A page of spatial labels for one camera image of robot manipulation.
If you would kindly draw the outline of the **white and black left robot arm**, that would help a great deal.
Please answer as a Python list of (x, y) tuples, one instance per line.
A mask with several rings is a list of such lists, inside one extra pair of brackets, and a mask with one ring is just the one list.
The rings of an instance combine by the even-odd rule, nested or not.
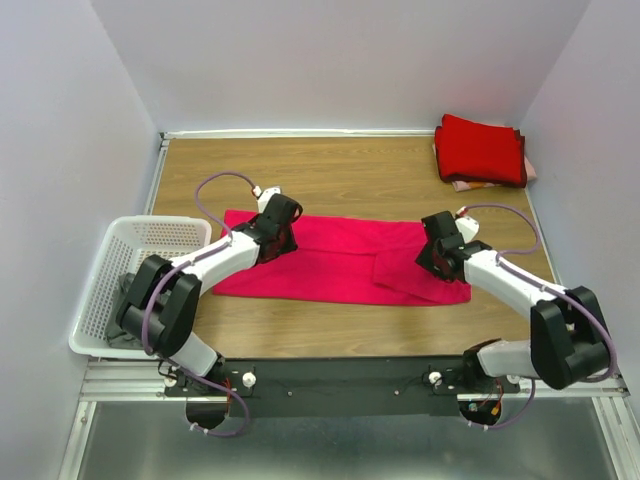
[(302, 212), (297, 201), (273, 189), (262, 194), (254, 216), (216, 242), (171, 260), (149, 256), (119, 301), (115, 324), (146, 354), (187, 371), (197, 393), (214, 393), (222, 380), (221, 356), (193, 332), (200, 298), (236, 273), (295, 251), (293, 223)]

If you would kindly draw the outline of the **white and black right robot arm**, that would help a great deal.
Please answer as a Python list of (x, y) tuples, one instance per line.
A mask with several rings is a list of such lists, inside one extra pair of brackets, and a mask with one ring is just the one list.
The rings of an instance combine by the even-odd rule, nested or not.
[(460, 379), (480, 392), (496, 378), (539, 380), (562, 390), (596, 383), (617, 370), (617, 354), (595, 293), (545, 281), (476, 239), (477, 223), (462, 208), (421, 221), (426, 244), (417, 264), (437, 278), (478, 287), (529, 322), (526, 341), (489, 340), (462, 355)]

